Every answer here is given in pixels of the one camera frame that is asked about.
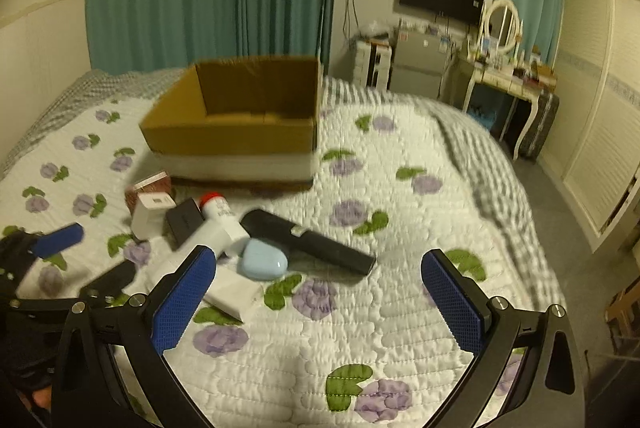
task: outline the bottle with red cap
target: bottle with red cap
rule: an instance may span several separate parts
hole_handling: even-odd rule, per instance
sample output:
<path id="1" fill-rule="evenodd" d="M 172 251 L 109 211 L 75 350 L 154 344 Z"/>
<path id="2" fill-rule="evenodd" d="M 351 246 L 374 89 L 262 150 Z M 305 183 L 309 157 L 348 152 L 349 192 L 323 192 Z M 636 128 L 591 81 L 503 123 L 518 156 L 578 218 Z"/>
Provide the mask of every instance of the bottle with red cap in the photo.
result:
<path id="1" fill-rule="evenodd" d="M 228 257 L 240 255 L 250 237 L 229 208 L 225 197 L 217 192 L 203 195 L 200 198 L 200 212 L 206 220 L 198 231 L 203 228 L 205 231 L 222 228 L 229 237 L 229 245 L 225 248 L 226 255 Z"/>

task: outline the gray floor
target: gray floor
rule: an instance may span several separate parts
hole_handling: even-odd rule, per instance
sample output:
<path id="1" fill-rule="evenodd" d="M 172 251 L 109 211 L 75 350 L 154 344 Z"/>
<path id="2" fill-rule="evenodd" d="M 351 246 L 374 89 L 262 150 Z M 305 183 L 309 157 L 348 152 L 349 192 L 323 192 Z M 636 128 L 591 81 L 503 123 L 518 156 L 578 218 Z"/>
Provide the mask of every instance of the gray floor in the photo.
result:
<path id="1" fill-rule="evenodd" d="M 612 353 L 604 308 L 638 276 L 636 261 L 630 253 L 591 255 L 580 226 L 542 169 L 520 159 L 513 168 L 529 195 L 540 243 L 564 292 L 578 350 L 583 353 L 588 349 L 595 372 L 606 362 L 595 353 Z"/>

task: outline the bed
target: bed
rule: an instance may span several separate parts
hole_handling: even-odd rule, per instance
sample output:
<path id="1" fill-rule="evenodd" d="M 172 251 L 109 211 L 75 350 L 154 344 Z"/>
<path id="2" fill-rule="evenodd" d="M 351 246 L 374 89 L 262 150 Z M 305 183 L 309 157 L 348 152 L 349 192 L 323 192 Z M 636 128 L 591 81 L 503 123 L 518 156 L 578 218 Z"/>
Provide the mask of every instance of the bed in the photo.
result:
<path id="1" fill-rule="evenodd" d="M 0 181 L 2 234 L 75 221 L 85 229 L 81 245 L 36 263 L 19 296 L 77 296 L 123 257 L 138 267 L 125 293 L 148 291 L 146 276 L 171 246 L 133 242 L 123 190 L 158 169 L 138 122 L 181 72 L 90 71 L 12 150 Z M 515 307 L 563 303 L 524 189 L 482 127 L 431 100 L 334 79 L 322 94 L 313 189 L 226 196 L 238 214 L 263 207 L 378 263 L 362 279 L 297 254 L 244 324 L 201 304 L 164 357 L 217 428 L 423 426 L 472 359 L 422 285 L 428 249 L 442 249 L 488 296 Z M 203 192 L 176 190 L 177 201 Z M 497 414 L 520 357 L 513 353 L 481 422 Z M 118 358 L 153 420 L 123 351 Z"/>

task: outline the blue gripper pad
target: blue gripper pad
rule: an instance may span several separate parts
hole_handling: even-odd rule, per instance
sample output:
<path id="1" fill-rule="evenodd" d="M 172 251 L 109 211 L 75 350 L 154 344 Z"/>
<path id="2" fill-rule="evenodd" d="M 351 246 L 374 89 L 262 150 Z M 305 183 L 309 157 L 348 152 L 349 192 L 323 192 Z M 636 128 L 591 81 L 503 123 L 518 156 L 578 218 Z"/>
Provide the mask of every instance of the blue gripper pad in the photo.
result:
<path id="1" fill-rule="evenodd" d="M 477 356 L 482 350 L 482 318 L 433 251 L 422 257 L 422 283 L 431 294 L 449 330 L 462 350 Z"/>
<path id="2" fill-rule="evenodd" d="M 178 344 L 216 275 L 216 256 L 213 251 L 203 246 L 198 248 L 202 248 L 199 256 L 154 315 L 151 341 L 158 354 Z"/>
<path id="3" fill-rule="evenodd" d="M 48 259 L 52 255 L 75 246 L 84 238 L 84 229 L 78 223 L 41 235 L 31 246 L 31 252 L 40 259 Z"/>

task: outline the bolt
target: bolt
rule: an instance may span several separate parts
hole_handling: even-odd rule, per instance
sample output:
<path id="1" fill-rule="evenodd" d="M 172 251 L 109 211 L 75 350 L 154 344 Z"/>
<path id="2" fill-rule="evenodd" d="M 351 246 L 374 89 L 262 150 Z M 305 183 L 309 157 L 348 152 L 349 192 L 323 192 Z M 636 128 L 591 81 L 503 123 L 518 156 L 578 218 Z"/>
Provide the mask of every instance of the bolt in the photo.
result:
<path id="1" fill-rule="evenodd" d="M 562 318 L 566 314 L 566 311 L 564 310 L 564 307 L 556 303 L 551 306 L 551 314 L 558 318 Z"/>
<path id="2" fill-rule="evenodd" d="M 71 307 L 71 312 L 73 314 L 79 314 L 82 311 L 84 311 L 84 302 L 76 302 L 73 304 L 73 306 Z"/>
<path id="3" fill-rule="evenodd" d="M 145 295 L 143 295 L 142 293 L 138 293 L 129 298 L 129 305 L 132 307 L 140 307 L 145 301 Z"/>
<path id="4" fill-rule="evenodd" d="M 491 305 L 493 305 L 498 311 L 504 311 L 509 306 L 509 302 L 502 296 L 494 296 L 491 299 Z"/>

